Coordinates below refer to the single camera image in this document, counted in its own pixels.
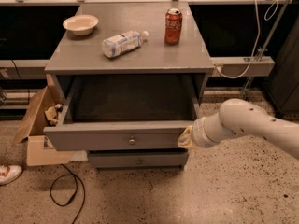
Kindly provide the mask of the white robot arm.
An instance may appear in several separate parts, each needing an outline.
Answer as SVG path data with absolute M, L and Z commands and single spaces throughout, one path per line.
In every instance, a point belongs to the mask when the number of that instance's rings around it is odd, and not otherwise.
M 253 135 L 299 159 L 299 125 L 270 116 L 261 107 L 241 99 L 229 99 L 219 111 L 197 119 L 178 139 L 182 148 L 209 148 L 226 139 Z

